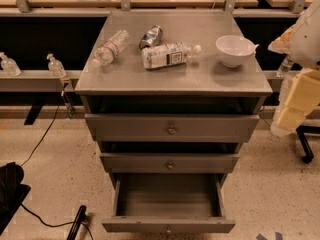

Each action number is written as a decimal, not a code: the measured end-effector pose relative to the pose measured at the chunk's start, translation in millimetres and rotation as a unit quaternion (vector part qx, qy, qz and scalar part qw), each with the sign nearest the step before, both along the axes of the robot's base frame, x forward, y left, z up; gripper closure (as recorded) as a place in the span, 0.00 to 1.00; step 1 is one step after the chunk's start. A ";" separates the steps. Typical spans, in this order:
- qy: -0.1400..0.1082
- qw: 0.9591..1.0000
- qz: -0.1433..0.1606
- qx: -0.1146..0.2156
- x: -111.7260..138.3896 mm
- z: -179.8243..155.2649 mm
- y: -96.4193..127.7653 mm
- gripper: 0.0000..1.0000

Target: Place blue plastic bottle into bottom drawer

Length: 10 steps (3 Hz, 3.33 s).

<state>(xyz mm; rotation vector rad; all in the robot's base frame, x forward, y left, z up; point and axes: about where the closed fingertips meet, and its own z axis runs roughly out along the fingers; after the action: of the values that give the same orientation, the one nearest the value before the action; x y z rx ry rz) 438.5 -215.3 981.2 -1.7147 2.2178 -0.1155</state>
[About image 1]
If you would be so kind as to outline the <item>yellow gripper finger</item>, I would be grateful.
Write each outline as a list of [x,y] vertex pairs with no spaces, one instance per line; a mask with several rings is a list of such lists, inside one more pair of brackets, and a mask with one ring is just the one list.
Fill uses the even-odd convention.
[[285,136],[294,133],[305,121],[306,115],[295,109],[277,108],[270,126],[276,136]]

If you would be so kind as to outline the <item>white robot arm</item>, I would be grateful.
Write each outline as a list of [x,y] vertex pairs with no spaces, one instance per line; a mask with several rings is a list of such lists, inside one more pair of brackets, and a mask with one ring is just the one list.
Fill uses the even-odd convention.
[[288,61],[302,67],[295,77],[286,76],[282,82],[280,104],[270,127],[274,135],[284,136],[293,133],[320,104],[320,0],[314,0],[268,49],[286,54]]

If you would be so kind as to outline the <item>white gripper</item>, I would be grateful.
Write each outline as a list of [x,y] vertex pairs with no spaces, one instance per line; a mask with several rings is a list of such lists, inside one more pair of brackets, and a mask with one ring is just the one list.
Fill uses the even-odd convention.
[[290,109],[310,114],[320,104],[320,0],[301,14],[294,24],[290,58],[305,68],[293,79],[287,98]]

